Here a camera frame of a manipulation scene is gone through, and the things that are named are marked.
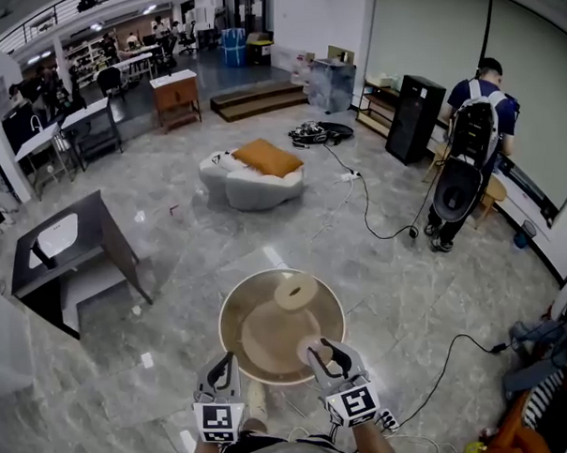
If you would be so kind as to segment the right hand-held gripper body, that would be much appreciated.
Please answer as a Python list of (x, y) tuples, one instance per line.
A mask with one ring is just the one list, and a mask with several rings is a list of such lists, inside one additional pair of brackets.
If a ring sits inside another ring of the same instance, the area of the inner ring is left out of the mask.
[[(321, 401), (329, 412), (331, 422), (340, 427), (352, 428), (373, 420), (380, 409), (380, 400), (362, 357), (350, 346), (347, 347), (351, 355), (351, 371), (348, 376), (330, 377), (328, 384), (318, 384), (321, 388)], [(314, 350), (320, 357), (321, 351), (327, 351), (321, 344)]]

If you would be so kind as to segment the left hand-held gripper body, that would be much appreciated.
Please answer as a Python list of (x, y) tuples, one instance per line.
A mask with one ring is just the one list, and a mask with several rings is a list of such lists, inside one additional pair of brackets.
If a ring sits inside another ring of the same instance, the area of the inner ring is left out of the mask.
[(198, 373), (198, 385), (193, 394), (193, 413), (201, 439), (217, 445), (234, 444), (245, 412), (245, 402), (239, 394), (228, 394), (225, 388), (213, 390), (207, 384), (206, 371), (210, 363), (225, 361), (225, 355), (216, 356)]

